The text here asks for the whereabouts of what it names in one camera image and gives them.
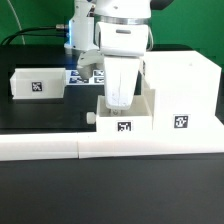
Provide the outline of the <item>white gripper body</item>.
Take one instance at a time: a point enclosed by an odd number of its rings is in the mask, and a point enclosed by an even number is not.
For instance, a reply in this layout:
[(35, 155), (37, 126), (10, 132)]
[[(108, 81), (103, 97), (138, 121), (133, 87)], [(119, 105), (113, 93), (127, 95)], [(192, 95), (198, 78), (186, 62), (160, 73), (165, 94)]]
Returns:
[(133, 57), (104, 57), (106, 107), (128, 110), (132, 104), (140, 59)]

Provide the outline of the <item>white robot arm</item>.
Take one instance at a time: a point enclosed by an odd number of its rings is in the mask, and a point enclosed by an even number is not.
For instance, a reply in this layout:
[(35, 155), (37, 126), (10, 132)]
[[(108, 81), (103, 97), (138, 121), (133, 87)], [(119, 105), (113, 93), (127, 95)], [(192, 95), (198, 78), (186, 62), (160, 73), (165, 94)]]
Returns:
[(153, 49), (149, 20), (174, 0), (74, 0), (65, 52), (78, 56), (76, 69), (88, 79), (104, 71), (105, 104), (111, 112), (131, 107), (140, 59)]

